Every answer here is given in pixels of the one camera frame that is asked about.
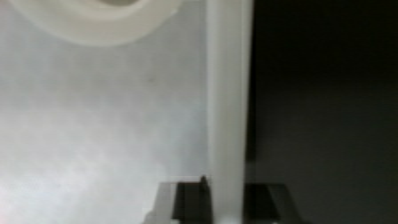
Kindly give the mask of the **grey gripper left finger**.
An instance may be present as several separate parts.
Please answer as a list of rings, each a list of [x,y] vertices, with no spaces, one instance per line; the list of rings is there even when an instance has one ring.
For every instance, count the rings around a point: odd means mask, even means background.
[[[144,224],[209,224],[209,187],[204,176],[160,183]]]

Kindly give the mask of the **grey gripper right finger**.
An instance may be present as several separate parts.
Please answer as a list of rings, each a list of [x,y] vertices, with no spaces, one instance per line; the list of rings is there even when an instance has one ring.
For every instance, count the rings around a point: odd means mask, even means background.
[[[243,196],[243,224],[309,224],[284,184],[247,184]]]

